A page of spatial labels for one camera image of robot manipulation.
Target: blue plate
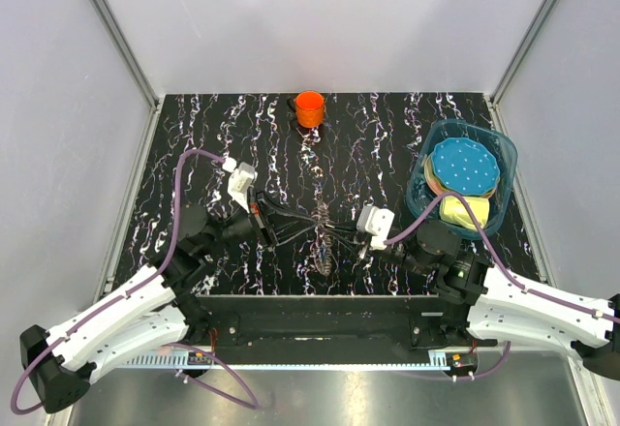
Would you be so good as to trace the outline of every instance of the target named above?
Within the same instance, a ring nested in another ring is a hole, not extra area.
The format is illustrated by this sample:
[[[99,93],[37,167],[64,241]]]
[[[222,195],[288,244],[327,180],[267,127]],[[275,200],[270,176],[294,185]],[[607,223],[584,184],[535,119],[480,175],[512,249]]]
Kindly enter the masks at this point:
[[[493,154],[466,137],[450,137],[438,143],[431,159],[442,184],[463,196],[483,196],[500,180]]]

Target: white bracket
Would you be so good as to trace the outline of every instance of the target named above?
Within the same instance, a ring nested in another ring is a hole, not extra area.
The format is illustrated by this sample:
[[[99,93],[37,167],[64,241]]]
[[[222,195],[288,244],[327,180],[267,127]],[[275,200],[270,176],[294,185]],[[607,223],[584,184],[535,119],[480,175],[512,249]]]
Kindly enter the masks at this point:
[[[248,213],[250,212],[250,207],[248,205],[248,188],[254,183],[255,178],[256,172],[254,167],[251,167],[247,163],[239,165],[239,167],[232,172],[231,177],[229,177],[229,195]]]
[[[157,270],[152,266],[143,266],[138,273],[120,288],[110,293],[86,311],[71,318],[62,324],[53,326],[49,330],[46,341],[52,344],[59,337],[67,337],[67,331],[76,322],[90,315],[96,309],[110,302],[113,298],[122,295],[126,297],[127,290],[137,283],[144,281]],[[156,277],[142,289],[134,292],[129,298],[116,302],[111,307],[91,319],[69,337],[69,340],[60,344],[52,352],[54,356],[62,356],[62,366],[70,371],[76,371],[88,361],[93,352],[102,346],[114,334],[122,331],[134,320],[142,317],[155,308],[162,307],[174,300],[176,295],[170,288],[163,286],[164,278]]]
[[[552,288],[535,281],[514,276],[528,290],[538,290],[603,314],[613,315],[607,300],[582,297]],[[486,271],[484,284],[487,294],[482,294],[470,308],[468,331],[479,339],[513,341],[528,346],[547,348],[578,358],[571,348],[571,341],[581,341],[592,348],[609,342],[606,331],[613,329],[613,322],[594,318],[523,292],[513,285],[498,268]]]
[[[97,382],[114,368],[138,355],[183,339],[187,329],[185,317],[171,305],[134,323],[123,333],[107,340],[88,360],[97,365],[90,375],[90,383]]]
[[[233,172],[234,169],[236,168],[236,160],[234,158],[227,158],[226,160],[224,160],[224,163],[222,164],[222,169],[226,172]]]
[[[364,205],[357,220],[357,230],[372,234],[370,250],[383,250],[393,221],[394,214],[387,208]]]

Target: blue plastic container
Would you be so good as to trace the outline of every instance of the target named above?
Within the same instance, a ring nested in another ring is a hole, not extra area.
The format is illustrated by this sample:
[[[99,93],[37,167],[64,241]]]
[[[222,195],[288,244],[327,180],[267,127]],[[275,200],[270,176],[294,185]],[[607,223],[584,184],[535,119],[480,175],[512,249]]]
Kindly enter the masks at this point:
[[[416,166],[412,173],[407,195],[405,200],[407,206],[416,218],[424,211],[428,204],[435,198],[435,194],[430,190],[424,178],[423,162],[435,150],[435,145],[450,137],[466,137],[481,143],[486,149],[495,156],[497,165],[500,169],[500,181],[497,190],[490,201],[489,219],[484,228],[486,235],[492,235],[500,228],[504,222],[506,210],[511,200],[512,181],[516,170],[516,147],[512,141],[496,131],[479,128],[468,124],[460,119],[446,119],[433,125],[424,141],[421,151],[416,161]],[[439,217],[439,206],[435,208],[430,218]],[[479,240],[481,236],[477,231],[468,230],[460,226],[446,223],[448,227],[460,237],[470,240]]]
[[[430,158],[437,179],[462,196],[484,196],[500,179],[495,156],[466,137],[447,138],[435,146]]]

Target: black base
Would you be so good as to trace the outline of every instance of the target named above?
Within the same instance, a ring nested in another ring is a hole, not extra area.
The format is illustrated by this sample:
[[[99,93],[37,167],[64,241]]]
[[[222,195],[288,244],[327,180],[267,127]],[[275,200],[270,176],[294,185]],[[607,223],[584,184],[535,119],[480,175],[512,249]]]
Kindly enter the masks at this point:
[[[218,356],[232,364],[428,363],[428,350],[473,341],[463,330],[469,306],[434,296],[212,296],[201,303],[217,330]]]
[[[609,299],[609,307],[614,309],[614,316],[620,318],[620,293]],[[607,333],[608,344],[593,349],[573,342],[573,349],[583,358],[583,366],[597,375],[611,380],[620,380],[620,324],[614,323],[613,329]]]
[[[21,364],[24,369],[47,349],[47,336],[47,332],[37,325],[30,326],[21,333],[19,343]],[[95,369],[93,363],[84,365],[77,373],[66,370],[61,363],[62,360],[49,354],[29,377],[47,413],[56,413],[66,409],[81,399],[90,388],[88,378]]]

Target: transparent blue bin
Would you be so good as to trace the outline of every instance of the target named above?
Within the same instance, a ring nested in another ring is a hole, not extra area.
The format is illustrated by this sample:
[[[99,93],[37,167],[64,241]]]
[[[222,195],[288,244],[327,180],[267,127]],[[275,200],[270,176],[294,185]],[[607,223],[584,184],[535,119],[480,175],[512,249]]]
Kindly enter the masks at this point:
[[[407,186],[407,195],[405,196],[407,206],[417,218],[433,198],[436,197],[426,184],[423,162],[426,157],[433,153],[435,145],[448,137],[467,137],[475,140],[484,145],[497,159],[497,165],[500,169],[500,181],[495,194],[489,199],[489,219],[484,228],[484,233],[490,236],[497,232],[504,222],[504,216],[511,200],[512,181],[514,180],[517,159],[516,147],[512,141],[498,132],[467,124],[460,119],[446,119],[433,124],[419,152],[416,166]],[[439,206],[431,212],[430,218],[439,218]],[[465,239],[479,240],[481,238],[477,231],[449,223],[446,223],[446,225],[454,233]]]

